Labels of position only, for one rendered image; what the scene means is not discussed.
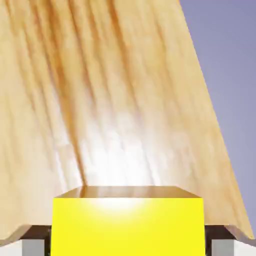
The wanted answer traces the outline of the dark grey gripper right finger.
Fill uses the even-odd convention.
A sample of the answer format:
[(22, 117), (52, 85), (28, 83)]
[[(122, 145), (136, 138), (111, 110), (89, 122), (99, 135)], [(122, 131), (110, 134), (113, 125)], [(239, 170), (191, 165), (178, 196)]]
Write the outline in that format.
[(256, 238), (234, 225), (205, 225), (205, 256), (256, 256)]

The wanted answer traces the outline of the small yellow cube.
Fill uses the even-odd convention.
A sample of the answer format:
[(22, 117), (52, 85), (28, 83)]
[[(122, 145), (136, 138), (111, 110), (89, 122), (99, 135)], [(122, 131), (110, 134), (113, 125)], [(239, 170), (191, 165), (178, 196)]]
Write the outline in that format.
[(203, 199), (176, 186), (81, 186), (53, 200), (50, 256), (205, 256)]

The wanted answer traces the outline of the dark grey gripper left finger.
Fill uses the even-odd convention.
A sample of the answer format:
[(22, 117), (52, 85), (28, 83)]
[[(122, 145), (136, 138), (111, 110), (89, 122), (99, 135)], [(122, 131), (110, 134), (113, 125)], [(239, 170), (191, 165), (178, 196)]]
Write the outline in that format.
[(51, 225), (21, 225), (0, 238), (0, 256), (51, 256)]

